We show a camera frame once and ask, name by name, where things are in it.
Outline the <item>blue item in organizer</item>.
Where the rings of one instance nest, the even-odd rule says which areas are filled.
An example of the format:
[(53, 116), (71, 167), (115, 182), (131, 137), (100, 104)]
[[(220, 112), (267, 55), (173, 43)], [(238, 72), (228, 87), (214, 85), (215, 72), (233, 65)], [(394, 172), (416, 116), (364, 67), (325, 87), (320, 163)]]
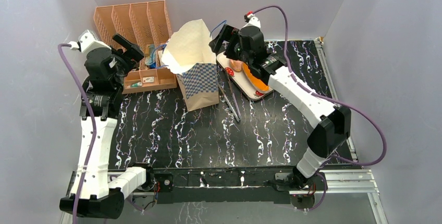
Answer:
[(149, 45), (149, 55), (145, 58), (145, 65), (150, 69), (156, 69), (156, 47), (155, 44)]

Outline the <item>small tube in organizer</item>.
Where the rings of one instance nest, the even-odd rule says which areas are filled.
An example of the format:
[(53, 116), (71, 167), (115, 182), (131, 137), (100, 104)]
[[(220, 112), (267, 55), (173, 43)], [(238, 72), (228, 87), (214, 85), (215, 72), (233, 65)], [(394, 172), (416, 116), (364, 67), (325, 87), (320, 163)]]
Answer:
[(133, 84), (131, 84), (131, 85), (128, 85), (126, 88), (127, 88), (127, 89), (130, 89), (130, 88), (138, 88), (138, 87), (141, 87), (142, 85), (143, 85), (142, 82), (137, 82), (137, 83), (133, 83)]

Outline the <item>small white label card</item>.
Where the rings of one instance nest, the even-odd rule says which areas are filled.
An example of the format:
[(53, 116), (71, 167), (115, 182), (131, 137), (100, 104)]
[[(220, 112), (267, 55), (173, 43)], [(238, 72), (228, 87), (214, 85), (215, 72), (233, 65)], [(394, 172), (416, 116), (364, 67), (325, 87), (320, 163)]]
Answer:
[(155, 77), (143, 77), (142, 82), (143, 83), (154, 83)]

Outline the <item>fake brown bread loaf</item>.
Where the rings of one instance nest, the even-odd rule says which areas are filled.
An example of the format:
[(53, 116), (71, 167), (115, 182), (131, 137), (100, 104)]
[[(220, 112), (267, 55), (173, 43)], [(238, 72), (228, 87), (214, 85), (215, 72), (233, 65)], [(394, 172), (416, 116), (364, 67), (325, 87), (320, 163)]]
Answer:
[(262, 94), (268, 93), (271, 89), (268, 85), (262, 82), (260, 79), (256, 78), (252, 73), (246, 63), (242, 63), (242, 70), (246, 75), (247, 79), (254, 86), (254, 88)]

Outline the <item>strawberry pattern white tray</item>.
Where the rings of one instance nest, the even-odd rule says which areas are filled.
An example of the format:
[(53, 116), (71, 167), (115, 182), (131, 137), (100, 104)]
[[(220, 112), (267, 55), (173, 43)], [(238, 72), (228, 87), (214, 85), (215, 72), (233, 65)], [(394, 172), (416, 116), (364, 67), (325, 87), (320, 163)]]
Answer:
[[(230, 61), (224, 55), (224, 51), (227, 47), (228, 43), (224, 42), (221, 46), (220, 53), (217, 54), (216, 60), (217, 63), (222, 67), (223, 70), (226, 68), (230, 68)], [(273, 89), (269, 88), (268, 91), (264, 92), (262, 90), (257, 89), (248, 79), (246, 73), (244, 71), (236, 72), (233, 71), (232, 76), (229, 76), (231, 81), (239, 88), (239, 90), (252, 101), (257, 101), (265, 96), (272, 94), (274, 92)]]

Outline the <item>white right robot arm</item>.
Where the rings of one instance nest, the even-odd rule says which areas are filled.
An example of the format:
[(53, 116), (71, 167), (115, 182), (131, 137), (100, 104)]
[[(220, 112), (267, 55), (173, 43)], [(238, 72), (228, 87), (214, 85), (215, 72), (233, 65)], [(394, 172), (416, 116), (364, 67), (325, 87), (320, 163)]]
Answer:
[(328, 97), (321, 98), (309, 89), (291, 72), (286, 58), (267, 50), (259, 27), (237, 29), (224, 25), (208, 45), (217, 54), (224, 42), (228, 44), (224, 51), (227, 58), (243, 62), (251, 75), (287, 99), (313, 127), (307, 139), (308, 147), (291, 175), (274, 181), (280, 187), (308, 189), (322, 165), (350, 136), (351, 110), (337, 106)]

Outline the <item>sugared orange fake bread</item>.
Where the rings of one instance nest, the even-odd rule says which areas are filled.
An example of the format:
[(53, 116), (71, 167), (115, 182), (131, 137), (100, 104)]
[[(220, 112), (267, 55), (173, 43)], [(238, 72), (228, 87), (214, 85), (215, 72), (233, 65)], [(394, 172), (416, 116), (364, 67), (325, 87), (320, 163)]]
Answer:
[(243, 66), (243, 62), (240, 60), (229, 60), (229, 66), (230, 68), (235, 71), (235, 72), (241, 72), (242, 71), (242, 66)]

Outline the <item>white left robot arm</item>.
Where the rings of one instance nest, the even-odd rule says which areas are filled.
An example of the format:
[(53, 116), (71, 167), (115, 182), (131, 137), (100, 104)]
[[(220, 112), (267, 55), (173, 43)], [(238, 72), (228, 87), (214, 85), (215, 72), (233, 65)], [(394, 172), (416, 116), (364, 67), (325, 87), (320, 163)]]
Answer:
[(124, 78), (143, 58), (140, 47), (120, 34), (113, 40), (120, 49), (102, 42), (91, 30), (84, 31), (68, 48), (86, 56), (88, 76), (74, 77), (80, 91), (81, 147), (75, 178), (61, 211), (74, 217), (117, 219), (125, 200), (136, 190), (151, 191), (158, 182), (151, 165), (132, 163), (114, 179), (108, 177), (111, 142), (122, 104)]

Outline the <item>blue checkered paper bag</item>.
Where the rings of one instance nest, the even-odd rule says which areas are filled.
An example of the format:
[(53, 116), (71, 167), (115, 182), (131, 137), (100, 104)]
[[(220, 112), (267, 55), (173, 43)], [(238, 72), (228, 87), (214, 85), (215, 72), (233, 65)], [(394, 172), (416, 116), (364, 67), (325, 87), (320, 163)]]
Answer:
[(187, 111), (219, 103), (216, 54), (209, 43), (210, 31), (203, 19), (186, 22), (166, 41), (161, 64), (173, 73)]

